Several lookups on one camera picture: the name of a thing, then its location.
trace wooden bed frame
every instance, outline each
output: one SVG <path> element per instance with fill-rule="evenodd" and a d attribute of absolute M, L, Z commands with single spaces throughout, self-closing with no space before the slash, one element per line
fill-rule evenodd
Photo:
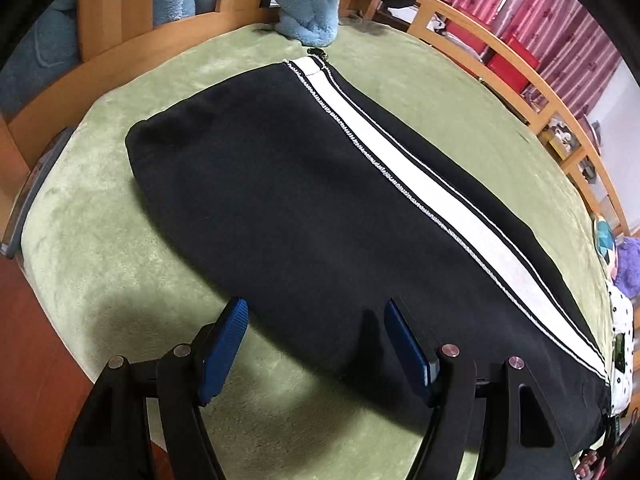
<path fill-rule="evenodd" d="M 250 23 L 273 23 L 277 9 L 260 8 L 261 0 L 217 0 L 214 12 L 153 27 L 152 0 L 78 0 L 78 37 L 82 63 L 27 104 L 8 124 L 0 118 L 0 237 L 15 198 L 44 148 L 67 126 L 78 124 L 93 102 L 111 89 L 159 66 L 181 52 Z M 356 10 L 370 17 L 379 0 L 340 0 L 340 13 Z M 408 33 L 433 45 L 481 77 L 529 122 L 539 135 L 558 115 L 575 134 L 578 149 L 560 164 L 574 182 L 589 212 L 601 212 L 578 164 L 589 157 L 618 219 L 616 234 L 629 228 L 607 171 L 588 136 L 551 87 L 518 54 L 476 22 L 439 0 L 420 5 Z M 539 112 L 482 63 L 440 35 L 427 30 L 434 12 L 475 34 L 509 61 L 548 99 Z"/>

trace bed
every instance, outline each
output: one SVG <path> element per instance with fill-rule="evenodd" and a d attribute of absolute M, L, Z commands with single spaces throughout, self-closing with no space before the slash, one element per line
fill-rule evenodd
<path fill-rule="evenodd" d="M 107 2 L 111 7 L 97 5 Z M 5 198 L 12 202 L 49 140 L 62 128 L 78 125 L 31 206 L 21 257 L 45 313 L 92 380 L 115 354 L 131 361 L 155 358 L 167 347 L 190 340 L 225 303 L 214 285 L 172 251 L 145 215 L 124 137 L 137 121 L 201 89 L 252 68 L 303 56 L 306 49 L 299 43 L 260 24 L 272 22 L 275 12 L 258 8 L 259 2 L 218 0 L 217 12 L 153 29 L 150 0 L 122 0 L 118 6 L 140 10 L 134 26 L 129 11 L 113 13 L 113 0 L 88 0 L 84 4 L 92 5 L 86 7 L 90 18 L 81 34 L 91 41 L 82 44 L 84 63 L 6 126 L 9 136 L 2 138 L 2 154 L 12 163 L 2 169 L 2 182 L 3 191 L 9 190 Z M 410 30 L 415 37 L 353 20 L 327 48 L 331 63 L 475 176 L 533 230 L 610 360 L 609 300 L 585 208 L 596 210 L 597 204 L 574 170 L 584 156 L 598 168 L 597 154 L 584 142 L 578 155 L 559 169 L 536 134 L 554 113 L 568 124 L 575 118 L 566 115 L 550 88 L 541 88 L 542 80 L 523 69 L 551 103 L 538 115 L 525 110 L 499 80 L 481 73 L 475 60 L 423 30 L 434 11 L 465 27 L 472 27 L 470 20 L 434 0 L 420 3 Z M 366 10 L 370 2 L 343 0 L 347 7 Z M 508 47 L 495 38 L 483 39 L 519 66 Z M 475 70 L 513 100 L 530 119 L 530 127 L 421 40 Z M 612 186 L 607 190 L 625 231 L 615 191 Z M 5 216 L 9 204 L 5 201 Z M 157 408 L 151 404 L 150 409 L 152 436 L 162 444 Z M 331 378 L 306 368 L 253 326 L 224 392 L 203 416 L 229 478 L 400 479 L 421 440 Z M 469 453 L 460 478 L 470 478 L 473 465 Z"/>

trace wooden floor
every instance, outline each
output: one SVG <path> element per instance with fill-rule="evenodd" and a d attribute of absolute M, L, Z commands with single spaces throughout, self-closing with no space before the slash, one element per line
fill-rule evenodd
<path fill-rule="evenodd" d="M 91 383 L 15 262 L 0 257 L 0 433 L 33 480 L 53 480 Z M 172 480 L 154 446 L 159 480 Z"/>

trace purple plush toy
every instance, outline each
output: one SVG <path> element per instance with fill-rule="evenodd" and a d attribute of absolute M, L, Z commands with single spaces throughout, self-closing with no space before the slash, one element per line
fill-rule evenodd
<path fill-rule="evenodd" d="M 640 294 L 640 239 L 625 237 L 618 246 L 618 275 L 613 283 L 629 299 Z"/>

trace mattress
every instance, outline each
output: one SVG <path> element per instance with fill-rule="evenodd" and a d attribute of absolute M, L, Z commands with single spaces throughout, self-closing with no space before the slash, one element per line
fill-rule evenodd
<path fill-rule="evenodd" d="M 127 160 L 127 131 L 219 81 L 304 53 L 298 42 L 265 26 L 245 27 L 109 92 L 82 120 L 36 197 L 22 248 L 44 311 L 92 380 L 114 354 L 157 358 L 191 340 L 226 300 L 172 251 L 145 214 Z M 408 35 L 352 23 L 340 28 L 327 53 L 348 81 L 475 176 L 533 230 L 610 358 L 609 302 L 590 219 L 536 137 L 477 81 Z M 162 444 L 153 402 L 150 411 L 152 436 Z M 203 417 L 229 478 L 401 479 L 421 440 L 306 368 L 255 325 Z M 473 455 L 466 458 L 471 466 Z"/>

